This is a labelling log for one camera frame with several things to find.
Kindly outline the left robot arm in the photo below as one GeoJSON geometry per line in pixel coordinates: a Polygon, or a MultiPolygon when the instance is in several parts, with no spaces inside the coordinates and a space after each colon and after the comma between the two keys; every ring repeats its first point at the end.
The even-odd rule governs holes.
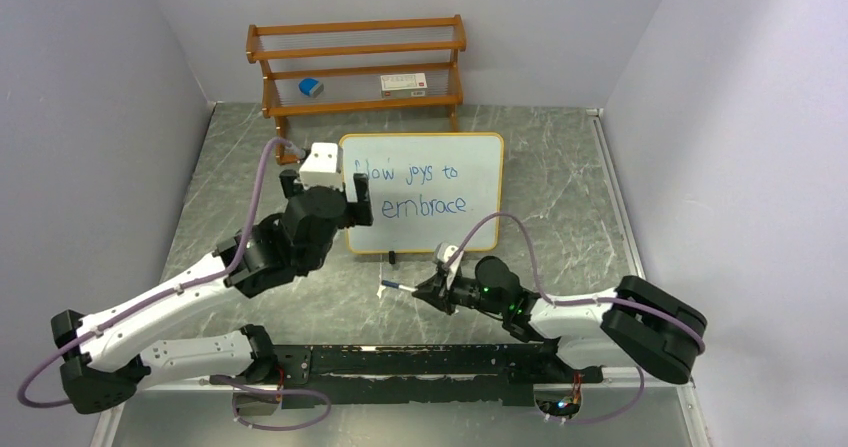
{"type": "Polygon", "coordinates": [[[181,274],[116,307],[83,315],[67,310],[51,320],[62,352],[64,392],[80,414],[115,407],[162,383],[230,376],[261,383],[278,367],[267,331],[248,324],[223,335],[169,339],[181,323],[225,303],[252,299],[320,269],[342,229],[370,226],[369,179],[309,186],[306,170],[280,175],[283,212],[265,217],[181,274]]]}

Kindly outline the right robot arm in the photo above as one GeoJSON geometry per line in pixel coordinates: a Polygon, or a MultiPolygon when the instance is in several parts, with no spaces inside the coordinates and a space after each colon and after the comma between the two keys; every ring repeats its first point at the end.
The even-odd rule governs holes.
{"type": "Polygon", "coordinates": [[[575,370],[635,365],[664,382],[685,384],[705,350],[705,316],[633,275],[594,294],[543,296],[524,287],[501,259],[486,256],[470,277],[437,263],[411,294],[448,315],[463,307],[493,317],[521,342],[552,345],[539,365],[553,381],[575,370]]]}

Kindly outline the whiteboard with yellow frame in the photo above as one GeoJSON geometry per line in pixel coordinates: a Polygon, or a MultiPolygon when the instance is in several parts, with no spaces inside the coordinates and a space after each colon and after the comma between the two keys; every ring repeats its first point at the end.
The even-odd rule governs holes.
{"type": "Polygon", "coordinates": [[[348,134],[347,177],[364,174],[374,222],[346,233],[356,254],[426,253],[441,242],[489,251],[498,243],[505,142],[495,132],[348,134]]]}

